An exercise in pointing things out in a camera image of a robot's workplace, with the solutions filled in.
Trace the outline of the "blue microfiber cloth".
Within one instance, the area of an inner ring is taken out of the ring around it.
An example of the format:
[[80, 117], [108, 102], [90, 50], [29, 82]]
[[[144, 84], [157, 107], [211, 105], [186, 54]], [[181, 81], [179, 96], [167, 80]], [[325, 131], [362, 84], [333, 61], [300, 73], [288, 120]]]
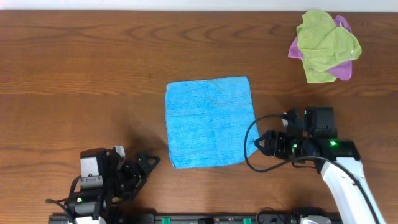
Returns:
[[169, 83], [165, 122], [174, 168], [239, 164], [259, 138], [247, 77]]

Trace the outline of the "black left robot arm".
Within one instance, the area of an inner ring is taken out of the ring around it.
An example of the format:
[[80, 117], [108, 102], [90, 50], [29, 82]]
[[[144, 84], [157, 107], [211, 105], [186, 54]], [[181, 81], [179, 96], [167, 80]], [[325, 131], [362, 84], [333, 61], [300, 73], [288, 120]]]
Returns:
[[127, 159], [122, 146], [83, 151], [81, 175], [71, 184], [63, 209], [68, 223], [119, 221], [119, 206], [134, 200], [160, 157], [138, 153]]

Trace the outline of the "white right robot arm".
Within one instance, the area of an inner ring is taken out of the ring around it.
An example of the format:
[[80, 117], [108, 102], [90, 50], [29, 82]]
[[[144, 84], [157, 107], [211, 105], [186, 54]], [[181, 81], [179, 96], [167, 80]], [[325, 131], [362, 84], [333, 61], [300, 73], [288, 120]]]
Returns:
[[309, 107], [300, 116], [296, 109], [278, 114], [285, 131], [268, 130], [254, 141], [265, 156], [281, 160], [269, 172], [286, 164], [313, 168], [321, 175], [335, 200], [342, 223], [384, 223], [369, 189], [355, 143], [338, 139], [331, 107]]

